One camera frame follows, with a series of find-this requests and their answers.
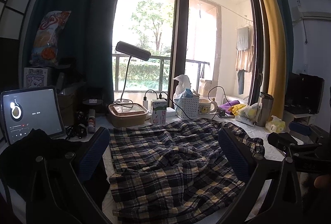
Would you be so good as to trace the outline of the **yellow tissue pack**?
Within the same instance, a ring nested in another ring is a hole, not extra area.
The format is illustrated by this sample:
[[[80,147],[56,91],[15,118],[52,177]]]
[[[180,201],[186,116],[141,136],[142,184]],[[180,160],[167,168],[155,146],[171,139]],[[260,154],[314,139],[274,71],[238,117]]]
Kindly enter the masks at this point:
[[[276,116],[272,116],[272,120],[266,122],[265,128],[271,133],[282,133],[285,131],[285,122]]]

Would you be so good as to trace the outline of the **tablet with lit screen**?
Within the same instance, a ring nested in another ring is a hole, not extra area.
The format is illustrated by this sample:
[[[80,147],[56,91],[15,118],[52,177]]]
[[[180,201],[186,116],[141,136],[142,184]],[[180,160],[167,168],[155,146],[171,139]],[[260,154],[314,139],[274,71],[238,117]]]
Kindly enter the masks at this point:
[[[50,137],[65,135],[54,87],[36,87],[1,93],[1,113],[9,145],[41,129]]]

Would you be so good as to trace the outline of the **purple cloth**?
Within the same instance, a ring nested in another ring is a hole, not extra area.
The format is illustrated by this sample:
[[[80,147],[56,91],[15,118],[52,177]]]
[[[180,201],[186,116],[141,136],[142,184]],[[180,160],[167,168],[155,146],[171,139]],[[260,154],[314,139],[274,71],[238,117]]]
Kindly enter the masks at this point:
[[[230,107],[240,104],[240,102],[238,100],[231,100],[229,102],[225,102],[224,104],[219,106],[219,109],[223,109],[225,110],[227,113],[229,113],[229,109]]]

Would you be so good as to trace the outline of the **white perforated basket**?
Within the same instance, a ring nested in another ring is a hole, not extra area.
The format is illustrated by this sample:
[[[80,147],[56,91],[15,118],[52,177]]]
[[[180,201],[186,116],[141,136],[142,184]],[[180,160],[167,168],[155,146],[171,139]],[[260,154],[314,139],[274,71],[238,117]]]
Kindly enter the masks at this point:
[[[199,97],[174,99],[176,114],[180,119],[198,117]]]

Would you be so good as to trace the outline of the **colourful snack bag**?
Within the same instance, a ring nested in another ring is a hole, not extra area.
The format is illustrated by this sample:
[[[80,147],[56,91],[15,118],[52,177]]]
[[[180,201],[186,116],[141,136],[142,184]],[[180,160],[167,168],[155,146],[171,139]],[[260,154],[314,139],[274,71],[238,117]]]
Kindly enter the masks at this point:
[[[50,11],[36,32],[30,63],[36,66],[57,65],[59,33],[65,27],[71,11]]]

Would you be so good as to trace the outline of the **brown lidded food container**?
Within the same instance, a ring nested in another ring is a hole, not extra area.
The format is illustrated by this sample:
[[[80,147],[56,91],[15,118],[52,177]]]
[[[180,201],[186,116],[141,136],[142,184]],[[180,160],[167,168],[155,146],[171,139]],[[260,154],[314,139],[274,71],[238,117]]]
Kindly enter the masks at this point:
[[[114,127],[132,127],[145,122],[148,110],[140,104],[110,104],[109,119]]]

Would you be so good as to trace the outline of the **white cartoon bear box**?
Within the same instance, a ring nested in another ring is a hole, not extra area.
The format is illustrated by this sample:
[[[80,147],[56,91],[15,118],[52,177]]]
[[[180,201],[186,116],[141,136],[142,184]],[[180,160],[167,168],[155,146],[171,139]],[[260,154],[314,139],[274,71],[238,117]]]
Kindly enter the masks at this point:
[[[46,87],[50,82],[50,68],[25,67],[24,89]]]

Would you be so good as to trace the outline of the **navy cream plaid pants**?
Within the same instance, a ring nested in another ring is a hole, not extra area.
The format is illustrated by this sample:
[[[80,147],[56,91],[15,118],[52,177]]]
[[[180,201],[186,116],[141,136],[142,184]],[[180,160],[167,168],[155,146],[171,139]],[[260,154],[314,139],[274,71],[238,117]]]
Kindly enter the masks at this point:
[[[112,129],[113,214],[122,223],[195,223],[229,206],[245,185],[219,146],[223,128],[252,153],[265,152],[262,139],[231,122],[178,120]]]

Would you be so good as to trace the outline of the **black folded garment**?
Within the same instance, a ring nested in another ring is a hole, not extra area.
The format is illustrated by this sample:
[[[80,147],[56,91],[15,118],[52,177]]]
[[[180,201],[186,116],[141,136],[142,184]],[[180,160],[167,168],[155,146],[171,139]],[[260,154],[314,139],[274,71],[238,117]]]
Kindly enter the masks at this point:
[[[109,184],[103,158],[90,180],[79,179],[88,142],[51,139],[40,129],[1,153],[1,181],[26,202],[27,223],[109,223],[102,201]]]

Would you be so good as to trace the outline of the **green white milk carton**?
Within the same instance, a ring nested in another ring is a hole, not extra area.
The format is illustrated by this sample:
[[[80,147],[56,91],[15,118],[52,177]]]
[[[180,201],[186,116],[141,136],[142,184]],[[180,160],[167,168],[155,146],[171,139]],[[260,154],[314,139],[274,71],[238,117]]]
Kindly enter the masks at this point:
[[[151,101],[151,123],[165,124],[167,117],[167,102],[163,99]]]

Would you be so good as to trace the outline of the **yellow curtain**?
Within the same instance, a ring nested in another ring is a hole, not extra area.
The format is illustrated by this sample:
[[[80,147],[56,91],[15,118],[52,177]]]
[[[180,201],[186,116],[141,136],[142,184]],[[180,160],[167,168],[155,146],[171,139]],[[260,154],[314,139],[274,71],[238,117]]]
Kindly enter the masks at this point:
[[[281,118],[286,83],[286,45],[281,11],[277,0],[263,0],[269,30],[270,69],[268,93],[274,98],[271,115]]]

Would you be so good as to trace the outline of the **white bear mug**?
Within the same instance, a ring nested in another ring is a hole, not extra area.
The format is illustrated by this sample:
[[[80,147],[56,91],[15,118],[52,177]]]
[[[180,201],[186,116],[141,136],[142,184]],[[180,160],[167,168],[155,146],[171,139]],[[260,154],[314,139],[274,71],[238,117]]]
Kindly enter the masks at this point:
[[[199,117],[207,117],[213,113],[216,113],[218,110],[218,104],[215,100],[209,100],[200,98],[199,106],[198,106],[198,116]]]

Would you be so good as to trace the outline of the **steel travel tumbler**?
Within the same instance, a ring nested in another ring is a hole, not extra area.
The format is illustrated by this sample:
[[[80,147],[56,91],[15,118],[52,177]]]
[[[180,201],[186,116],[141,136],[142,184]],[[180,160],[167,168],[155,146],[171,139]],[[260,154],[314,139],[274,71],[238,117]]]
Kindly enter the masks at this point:
[[[269,119],[274,98],[272,95],[261,92],[258,99],[255,123],[259,127],[264,127]]]

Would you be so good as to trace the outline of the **small spray can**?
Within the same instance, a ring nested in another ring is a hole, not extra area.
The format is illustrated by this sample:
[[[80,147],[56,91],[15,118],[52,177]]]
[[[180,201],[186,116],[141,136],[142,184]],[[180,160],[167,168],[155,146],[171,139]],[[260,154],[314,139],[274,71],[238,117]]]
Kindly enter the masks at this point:
[[[88,131],[88,133],[95,133],[95,110],[94,109],[89,110],[87,131]]]

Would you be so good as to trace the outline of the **teal curtain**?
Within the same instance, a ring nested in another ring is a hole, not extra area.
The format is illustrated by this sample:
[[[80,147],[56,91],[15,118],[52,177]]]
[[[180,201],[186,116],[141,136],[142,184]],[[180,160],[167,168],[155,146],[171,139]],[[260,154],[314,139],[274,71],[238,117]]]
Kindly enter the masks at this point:
[[[50,11],[70,11],[59,34],[57,59],[72,69],[72,81],[84,81],[102,89],[104,101],[114,99],[112,34],[117,0],[34,0],[28,5],[18,55],[18,81],[31,59],[37,27]]]

